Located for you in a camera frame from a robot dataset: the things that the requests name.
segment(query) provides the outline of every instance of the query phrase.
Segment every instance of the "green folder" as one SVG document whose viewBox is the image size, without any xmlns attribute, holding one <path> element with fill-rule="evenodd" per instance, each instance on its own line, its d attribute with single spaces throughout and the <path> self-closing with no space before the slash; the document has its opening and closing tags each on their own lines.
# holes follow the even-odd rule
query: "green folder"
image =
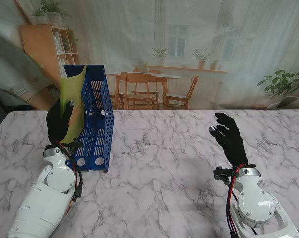
<svg viewBox="0 0 299 238">
<path fill-rule="evenodd" d="M 86 74 L 86 66 L 76 76 L 61 78 L 61 114 L 69 101 L 74 101 L 74 108 L 69 122 L 69 130 L 62 143 L 71 143 L 78 138 L 84 128 L 84 103 L 82 100 L 82 87 Z"/>
</svg>

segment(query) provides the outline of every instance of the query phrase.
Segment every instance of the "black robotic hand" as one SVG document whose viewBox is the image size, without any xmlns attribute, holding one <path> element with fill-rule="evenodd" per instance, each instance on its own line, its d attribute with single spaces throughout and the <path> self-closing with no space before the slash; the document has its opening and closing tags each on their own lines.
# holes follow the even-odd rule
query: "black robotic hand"
<svg viewBox="0 0 299 238">
<path fill-rule="evenodd" d="M 49 109 L 46 117 L 48 127 L 48 138 L 51 143 L 62 141 L 69 129 L 69 121 L 72 115 L 74 102 L 67 103 L 65 111 L 61 116 L 60 99 Z"/>
<path fill-rule="evenodd" d="M 240 136 L 239 129 L 233 118 L 224 113 L 215 113 L 218 118 L 217 122 L 221 125 L 210 127 L 209 132 L 219 145 L 222 146 L 224 154 L 231 165 L 238 166 L 240 164 L 248 164 L 248 159 L 245 153 L 243 139 Z"/>
</svg>

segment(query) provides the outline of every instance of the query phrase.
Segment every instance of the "wooden chair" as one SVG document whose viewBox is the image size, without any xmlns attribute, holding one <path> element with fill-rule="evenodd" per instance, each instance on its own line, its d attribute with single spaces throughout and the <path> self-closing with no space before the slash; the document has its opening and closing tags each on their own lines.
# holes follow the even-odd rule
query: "wooden chair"
<svg viewBox="0 0 299 238">
<path fill-rule="evenodd" d="M 198 82 L 199 76 L 193 76 L 191 79 L 192 85 L 189 89 L 189 92 L 187 93 L 186 96 L 182 96 L 182 95 L 175 95 L 175 94 L 166 94 L 166 104 L 167 104 L 167 108 L 169 105 L 176 105 L 176 106 L 181 106 L 179 104 L 172 104 L 169 103 L 169 100 L 176 100 L 176 101 L 181 101 L 184 103 L 184 108 L 185 109 L 189 109 L 189 99 L 191 98 L 192 94 L 193 94 L 193 90 Z"/>
<path fill-rule="evenodd" d="M 141 72 L 141 69 L 135 68 L 134 72 Z M 149 73 L 161 73 L 161 72 L 160 72 L 160 70 L 150 69 Z M 132 93 L 134 93 L 134 94 L 146 94 L 146 91 L 137 90 L 137 83 L 136 83 L 135 84 L 135 90 L 132 91 Z M 155 98 L 154 101 L 156 102 L 157 109 L 159 109 L 158 93 L 159 93 L 159 91 L 158 91 L 158 84 L 156 82 L 156 90 L 155 91 L 149 91 L 149 94 L 155 94 L 156 95 L 156 98 Z"/>
<path fill-rule="evenodd" d="M 124 95 L 125 95 L 125 93 L 119 93 L 119 101 L 118 101 L 118 104 L 117 104 L 117 108 L 119 107 L 119 106 L 121 106 L 121 108 L 124 110 L 125 109 L 125 105 L 124 105 Z M 115 98 L 115 95 L 114 94 L 112 94 L 112 95 L 110 95 L 110 98 L 112 98 L 112 99 L 114 99 Z"/>
<path fill-rule="evenodd" d="M 148 83 L 153 80 L 153 76 L 148 73 L 121 73 L 120 77 L 125 82 L 125 107 L 126 109 L 135 109 L 135 106 L 139 106 L 135 104 L 135 102 L 144 102 L 147 104 L 142 104 L 137 107 L 137 109 L 154 109 L 154 99 L 156 97 L 155 94 L 149 93 Z M 128 93 L 128 83 L 146 83 L 146 94 L 129 94 Z M 130 107 L 130 101 L 133 102 L 133 107 Z"/>
</svg>

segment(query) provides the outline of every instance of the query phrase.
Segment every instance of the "white marble surface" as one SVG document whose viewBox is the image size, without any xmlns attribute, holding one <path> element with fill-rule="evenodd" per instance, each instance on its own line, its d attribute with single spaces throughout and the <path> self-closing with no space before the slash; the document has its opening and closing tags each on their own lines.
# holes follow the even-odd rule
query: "white marble surface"
<svg viewBox="0 0 299 238">
<path fill-rule="evenodd" d="M 83 174 L 83 196 L 52 237 L 230 237 L 227 188 L 213 179 L 216 166 L 229 166 L 208 133 L 214 112 L 116 111 L 109 172 Z M 299 230 L 299 110 L 223 112 Z M 13 112 L 0 126 L 0 238 L 43 167 L 45 115 Z"/>
</svg>

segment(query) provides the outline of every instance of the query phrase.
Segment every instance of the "blue file holder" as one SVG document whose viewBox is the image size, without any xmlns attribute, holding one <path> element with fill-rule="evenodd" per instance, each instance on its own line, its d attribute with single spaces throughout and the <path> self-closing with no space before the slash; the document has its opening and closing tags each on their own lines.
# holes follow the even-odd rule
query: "blue file holder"
<svg viewBox="0 0 299 238">
<path fill-rule="evenodd" d="M 72 77 L 80 74 L 84 65 L 66 65 L 64 68 L 67 76 Z M 84 129 L 78 141 L 82 141 L 84 147 L 77 150 L 74 159 L 76 163 L 80 160 L 78 166 L 83 171 L 104 170 L 107 172 L 114 115 L 103 65 L 87 66 L 82 98 L 85 105 Z M 72 168 L 72 163 L 68 162 L 67 165 Z"/>
</svg>

